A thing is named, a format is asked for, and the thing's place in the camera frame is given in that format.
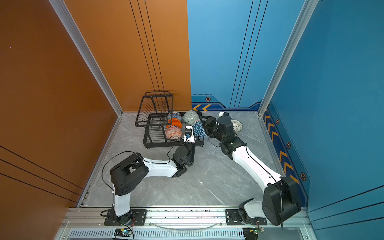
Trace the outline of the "white lattice pattern bowl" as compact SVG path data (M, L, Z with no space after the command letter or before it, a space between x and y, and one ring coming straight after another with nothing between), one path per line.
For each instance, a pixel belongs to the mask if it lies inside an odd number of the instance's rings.
M232 124L235 132L240 132L243 129L243 124L238 120L232 120Z

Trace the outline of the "blue dotted pattern bowl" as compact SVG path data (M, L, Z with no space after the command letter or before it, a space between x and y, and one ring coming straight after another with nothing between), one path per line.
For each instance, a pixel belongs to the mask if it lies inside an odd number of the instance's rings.
M198 120L193 124L193 130L195 137L203 138L206 136L206 131L201 120Z

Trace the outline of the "red geometric pattern bowl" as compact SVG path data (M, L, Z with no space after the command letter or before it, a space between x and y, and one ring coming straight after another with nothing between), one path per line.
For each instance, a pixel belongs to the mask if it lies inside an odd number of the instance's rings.
M166 131L166 138L169 140L178 140L182 137L182 130L178 126L169 126Z

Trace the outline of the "black wire dish rack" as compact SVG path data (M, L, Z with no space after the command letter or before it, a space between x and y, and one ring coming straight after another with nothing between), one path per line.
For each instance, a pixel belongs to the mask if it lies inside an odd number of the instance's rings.
M178 140L166 138L168 128L167 115L174 111L174 96L169 91L146 92L135 121L135 126L144 128L143 144L147 149L160 147L176 147L184 143L184 130L186 123L182 120L182 137Z

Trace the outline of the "green geometric pattern bowl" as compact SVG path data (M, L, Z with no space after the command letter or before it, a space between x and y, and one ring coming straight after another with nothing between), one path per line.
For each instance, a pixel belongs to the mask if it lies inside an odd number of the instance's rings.
M196 111L190 110L184 113L183 120L186 125L192 126L196 121L200 119L199 114Z

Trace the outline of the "orange plastic bowl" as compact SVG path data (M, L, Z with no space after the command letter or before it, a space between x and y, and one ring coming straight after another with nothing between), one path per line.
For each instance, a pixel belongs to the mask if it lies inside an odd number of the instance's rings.
M172 118L172 119L168 120L167 127L170 127L170 126L176 126L176 127L181 129L182 128L182 122L177 118Z

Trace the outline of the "blue floral white bowl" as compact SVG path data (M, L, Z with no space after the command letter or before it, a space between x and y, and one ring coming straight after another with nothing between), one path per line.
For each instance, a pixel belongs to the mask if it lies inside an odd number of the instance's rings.
M167 120L178 119L179 121L183 120L183 116L179 112L172 112L167 115Z

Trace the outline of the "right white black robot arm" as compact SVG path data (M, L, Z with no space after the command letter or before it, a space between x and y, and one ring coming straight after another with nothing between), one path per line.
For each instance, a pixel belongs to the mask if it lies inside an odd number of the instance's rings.
M201 120L206 134L217 139L222 152L244 168L263 190L261 202L249 199L239 205L239 218L243 224L251 225L257 218L265 218L279 226L302 210L297 183L273 171L252 153L235 133L229 113L223 112L218 118L201 117Z

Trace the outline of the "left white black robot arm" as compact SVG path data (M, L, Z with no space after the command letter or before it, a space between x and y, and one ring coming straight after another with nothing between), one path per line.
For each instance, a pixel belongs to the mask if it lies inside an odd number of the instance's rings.
M131 210L131 192L139 183L150 177L178 178L194 164L195 143L186 142L177 147L168 161L151 160L132 152L110 169L114 204L106 219L119 225L133 224L135 214Z

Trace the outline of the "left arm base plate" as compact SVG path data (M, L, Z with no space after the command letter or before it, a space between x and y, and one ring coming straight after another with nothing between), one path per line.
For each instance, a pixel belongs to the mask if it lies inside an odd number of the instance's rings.
M147 217L147 210L130 210L127 214L117 217L114 209L108 209L102 211L100 215L105 218L105 226L143 226Z

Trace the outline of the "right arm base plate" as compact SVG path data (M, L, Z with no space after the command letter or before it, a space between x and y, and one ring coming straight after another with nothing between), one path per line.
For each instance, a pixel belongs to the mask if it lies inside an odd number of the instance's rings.
M226 224L228 226L266 226L267 219L256 217L249 218L246 217L245 213L240 211L239 209L226 209Z

